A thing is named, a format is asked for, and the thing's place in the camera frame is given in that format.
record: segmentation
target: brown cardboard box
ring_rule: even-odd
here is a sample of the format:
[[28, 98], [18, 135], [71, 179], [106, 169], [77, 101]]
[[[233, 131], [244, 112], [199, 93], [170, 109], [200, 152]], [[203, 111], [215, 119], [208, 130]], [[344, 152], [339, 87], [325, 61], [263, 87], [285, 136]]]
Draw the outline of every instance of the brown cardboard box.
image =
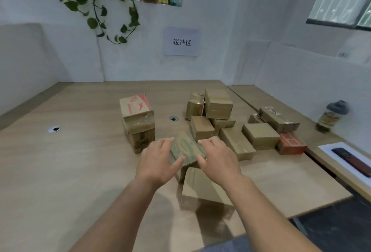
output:
[[191, 116], [202, 116], [202, 113], [204, 111], [204, 104], [205, 101], [202, 95], [192, 93], [187, 104], [185, 119], [191, 120]]
[[295, 136], [293, 132], [280, 134], [281, 138], [277, 144], [277, 150], [281, 155], [293, 155], [304, 153], [308, 146]]
[[206, 157], [204, 150], [186, 132], [181, 132], [171, 145], [169, 161], [174, 163], [178, 158], [185, 156], [183, 167], [175, 174], [177, 181], [182, 184], [189, 166], [199, 167], [197, 155]]
[[221, 128], [232, 128], [236, 123], [236, 119], [231, 115], [228, 120], [223, 119], [210, 119], [211, 124], [214, 126], [214, 136], [218, 136]]
[[250, 115], [250, 118], [248, 119], [249, 124], [256, 124], [256, 123], [265, 123], [257, 114]]
[[233, 128], [222, 128], [219, 138], [237, 155], [238, 161], [253, 158], [255, 149], [241, 132]]
[[207, 118], [228, 120], [232, 108], [233, 102], [224, 89], [205, 90], [205, 110]]
[[225, 191], [201, 169], [193, 167], [188, 168], [185, 176], [180, 207], [226, 218], [230, 218], [234, 212], [234, 206]]
[[214, 127], [209, 119], [203, 116], [191, 116], [191, 134], [196, 142], [211, 138], [214, 135]]
[[284, 117], [274, 107], [261, 107], [259, 110], [260, 118], [267, 122], [277, 133], [290, 133], [298, 129], [300, 123], [296, 123]]
[[134, 153], [141, 153], [145, 148], [147, 148], [151, 142], [155, 141], [155, 129], [148, 131], [127, 134], [128, 140], [133, 148]]
[[155, 141], [154, 112], [146, 95], [120, 99], [123, 125], [135, 153], [140, 153]]
[[242, 133], [256, 150], [274, 149], [280, 140], [280, 135], [268, 123], [246, 123], [242, 127]]

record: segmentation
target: smartphone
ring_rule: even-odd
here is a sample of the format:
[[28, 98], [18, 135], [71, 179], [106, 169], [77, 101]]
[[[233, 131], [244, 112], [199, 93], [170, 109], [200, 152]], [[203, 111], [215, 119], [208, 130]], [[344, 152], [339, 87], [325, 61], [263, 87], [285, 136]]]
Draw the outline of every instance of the smartphone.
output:
[[359, 160], [349, 151], [342, 147], [333, 148], [332, 151], [336, 153], [339, 157], [344, 159], [346, 162], [348, 162], [350, 165], [352, 165], [354, 168], [356, 168], [359, 172], [364, 174], [366, 177], [368, 178], [371, 177], [371, 167], [368, 166], [366, 163], [362, 162], [361, 160]]

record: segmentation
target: white wall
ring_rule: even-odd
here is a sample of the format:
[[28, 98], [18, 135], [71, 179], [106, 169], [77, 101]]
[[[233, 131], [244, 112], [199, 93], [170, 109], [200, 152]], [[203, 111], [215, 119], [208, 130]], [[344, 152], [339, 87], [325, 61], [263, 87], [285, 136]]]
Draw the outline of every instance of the white wall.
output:
[[[237, 0], [183, 0], [182, 7], [136, 4], [141, 26], [129, 37], [128, 44], [98, 41], [107, 81], [220, 78]], [[109, 12], [116, 10], [107, 19], [110, 28], [117, 30], [123, 22], [128, 23], [127, 5], [107, 0], [106, 6]], [[166, 26], [200, 29], [200, 56], [164, 56]]]
[[[37, 22], [63, 64], [60, 81], [191, 80], [219, 79], [238, 0], [183, 0], [182, 7], [136, 2], [141, 26], [127, 44], [98, 43], [80, 13], [58, 0], [0, 0], [0, 23]], [[100, 0], [108, 9], [111, 35], [129, 23], [130, 2]], [[199, 57], [165, 57], [166, 26], [196, 28], [202, 32]]]
[[370, 79], [368, 66], [272, 43], [256, 85], [313, 121], [345, 100], [350, 113], [333, 132], [371, 153]]
[[40, 25], [0, 26], [0, 115], [57, 83]]
[[[254, 84], [266, 51], [263, 42], [274, 41], [282, 27], [289, 0], [239, 0], [225, 57], [222, 81], [226, 85]], [[249, 57], [249, 48], [258, 48]]]
[[[289, 0], [255, 84], [314, 121], [328, 103], [349, 102], [334, 132], [371, 152], [371, 32], [306, 24], [314, 2]], [[348, 60], [336, 57], [341, 49]]]

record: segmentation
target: red cardboard box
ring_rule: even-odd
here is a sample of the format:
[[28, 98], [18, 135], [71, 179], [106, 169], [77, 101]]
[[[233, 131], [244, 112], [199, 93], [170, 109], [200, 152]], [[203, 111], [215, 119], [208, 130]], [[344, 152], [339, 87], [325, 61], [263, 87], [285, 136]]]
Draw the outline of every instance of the red cardboard box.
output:
[[281, 155], [293, 155], [304, 153], [308, 146], [294, 132], [280, 134], [281, 138], [277, 144], [277, 150]]

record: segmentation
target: wooden table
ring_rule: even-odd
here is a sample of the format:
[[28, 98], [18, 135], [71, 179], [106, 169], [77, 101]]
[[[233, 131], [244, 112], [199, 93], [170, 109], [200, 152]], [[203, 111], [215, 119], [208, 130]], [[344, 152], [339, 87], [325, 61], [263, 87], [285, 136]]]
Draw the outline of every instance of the wooden table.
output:
[[273, 106], [277, 108], [277, 110], [286, 114], [290, 119], [300, 122], [299, 129], [296, 132], [306, 143], [308, 143], [308, 154], [313, 156], [314, 159], [335, 173], [340, 179], [342, 179], [345, 183], [350, 185], [364, 198], [371, 202], [371, 189], [366, 186], [357, 176], [352, 174], [349, 170], [344, 168], [341, 164], [323, 152], [318, 146], [336, 142], [345, 142], [371, 159], [371, 156], [368, 153], [332, 132], [325, 134], [318, 132], [315, 129], [316, 123], [311, 119], [254, 85], [234, 85], [230, 86], [229, 88], [256, 111], [258, 111], [262, 106]]
[[[38, 106], [31, 100], [13, 111], [30, 112], [0, 131], [0, 250], [67, 251], [134, 178], [139, 155], [124, 136], [120, 98], [146, 93], [156, 138], [172, 137], [189, 129], [190, 92], [206, 87], [228, 91], [236, 128], [254, 112], [220, 81], [60, 83], [55, 95], [34, 99]], [[47, 133], [54, 125], [62, 129]], [[241, 166], [288, 218], [351, 196], [306, 155], [258, 151]], [[158, 190], [135, 251], [189, 252], [244, 233], [237, 213], [221, 220], [181, 211], [179, 193], [175, 179]]]

